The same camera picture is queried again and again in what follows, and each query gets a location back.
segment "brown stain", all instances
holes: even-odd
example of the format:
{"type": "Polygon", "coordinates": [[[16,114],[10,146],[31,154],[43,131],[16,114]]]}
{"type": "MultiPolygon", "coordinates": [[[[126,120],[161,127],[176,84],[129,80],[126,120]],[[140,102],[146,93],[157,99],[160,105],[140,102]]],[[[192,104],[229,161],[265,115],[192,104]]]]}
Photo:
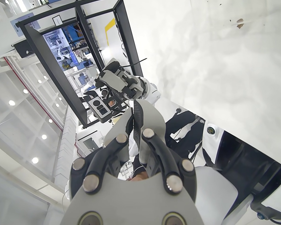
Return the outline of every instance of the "brown stain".
{"type": "MultiPolygon", "coordinates": [[[[243,19],[239,19],[239,20],[237,20],[237,23],[241,23],[243,21],[244,21],[243,19]]],[[[244,23],[238,24],[237,27],[240,29],[243,25],[244,25],[244,23]]]]}

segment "poster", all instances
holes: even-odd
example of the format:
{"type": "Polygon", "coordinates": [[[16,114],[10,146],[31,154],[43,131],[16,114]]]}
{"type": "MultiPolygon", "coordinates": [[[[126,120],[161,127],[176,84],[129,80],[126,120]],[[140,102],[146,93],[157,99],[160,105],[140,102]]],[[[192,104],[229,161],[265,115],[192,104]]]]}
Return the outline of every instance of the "poster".
{"type": "MultiPolygon", "coordinates": [[[[18,37],[21,37],[24,34],[23,34],[21,28],[17,27],[15,24],[18,23],[19,21],[22,21],[24,19],[30,18],[32,16],[34,16],[33,13],[25,14],[25,15],[17,18],[17,19],[13,19],[12,21],[10,21],[10,23],[11,23],[12,27],[14,28],[15,32],[17,33],[18,37]]],[[[36,30],[41,28],[37,21],[31,22],[31,23],[29,23],[29,25],[31,27],[33,27],[34,29],[36,29],[36,30]]]]}

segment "metal frame workstation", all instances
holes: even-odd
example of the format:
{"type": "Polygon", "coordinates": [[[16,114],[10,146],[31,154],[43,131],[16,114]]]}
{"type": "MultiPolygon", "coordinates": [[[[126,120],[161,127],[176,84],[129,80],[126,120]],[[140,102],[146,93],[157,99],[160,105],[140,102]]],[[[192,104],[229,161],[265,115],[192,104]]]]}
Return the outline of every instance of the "metal frame workstation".
{"type": "MultiPolygon", "coordinates": [[[[87,19],[100,16],[107,13],[114,13],[116,24],[119,30],[119,34],[122,38],[124,48],[127,52],[127,58],[129,64],[131,65],[132,73],[136,76],[143,76],[141,65],[139,63],[139,58],[136,51],[136,46],[134,43],[134,39],[132,36],[128,16],[126,13],[125,5],[123,0],[118,0],[117,3],[114,5],[113,8],[107,9],[101,12],[97,12],[94,14],[86,15],[84,10],[81,8],[82,5],[88,4],[91,2],[95,2],[99,0],[75,0],[72,3],[53,8],[49,11],[37,14],[33,17],[27,18],[22,20],[16,24],[17,27],[20,27],[26,37],[27,41],[29,42],[33,52],[36,54],[42,65],[44,66],[45,70],[47,71],[50,78],[53,80],[54,84],[59,89],[60,93],[63,95],[71,109],[74,111],[78,119],[83,125],[83,128],[87,128],[97,122],[99,120],[95,120],[91,123],[88,123],[87,120],[87,110],[85,109],[84,105],[82,104],[81,99],[77,96],[74,89],[72,88],[70,82],[68,81],[67,77],[63,73],[62,69],[59,67],[54,55],[52,54],[50,48],[48,47],[43,35],[61,29],[65,26],[71,25],[73,23],[78,23],[82,34],[85,38],[87,46],[94,58],[94,61],[101,71],[105,64],[100,55],[100,49],[98,48],[95,42],[95,36],[92,34],[87,19]],[[29,24],[33,21],[37,21],[38,19],[45,18],[47,16],[51,16],[53,14],[60,13],[64,10],[68,10],[74,8],[76,17],[63,21],[63,24],[51,27],[46,29],[42,32],[39,32],[32,28],[29,24]]],[[[114,107],[117,108],[117,111],[122,110],[125,106],[122,106],[118,102],[114,107]]]]}

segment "yellow stripe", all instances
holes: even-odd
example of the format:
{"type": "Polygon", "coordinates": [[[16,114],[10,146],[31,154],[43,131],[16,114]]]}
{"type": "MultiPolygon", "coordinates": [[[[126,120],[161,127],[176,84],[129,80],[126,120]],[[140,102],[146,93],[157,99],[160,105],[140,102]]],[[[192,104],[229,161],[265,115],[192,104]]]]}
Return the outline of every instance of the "yellow stripe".
{"type": "Polygon", "coordinates": [[[109,46],[108,43],[108,37],[107,37],[107,31],[112,28],[116,24],[116,20],[113,18],[105,27],[105,34],[106,34],[106,40],[107,40],[107,45],[109,46]]]}

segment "black pants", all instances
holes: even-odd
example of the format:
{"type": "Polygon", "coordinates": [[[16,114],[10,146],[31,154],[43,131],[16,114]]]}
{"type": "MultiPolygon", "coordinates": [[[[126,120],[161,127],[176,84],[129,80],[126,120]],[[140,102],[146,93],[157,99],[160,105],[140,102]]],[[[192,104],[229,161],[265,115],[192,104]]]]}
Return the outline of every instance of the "black pants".
{"type": "Polygon", "coordinates": [[[187,124],[194,122],[195,119],[195,115],[192,112],[186,111],[173,116],[166,122],[166,145],[182,158],[188,158],[189,153],[194,152],[196,145],[201,141],[204,124],[197,122],[192,125],[191,130],[179,142],[176,142],[170,135],[176,133],[187,124]]]}

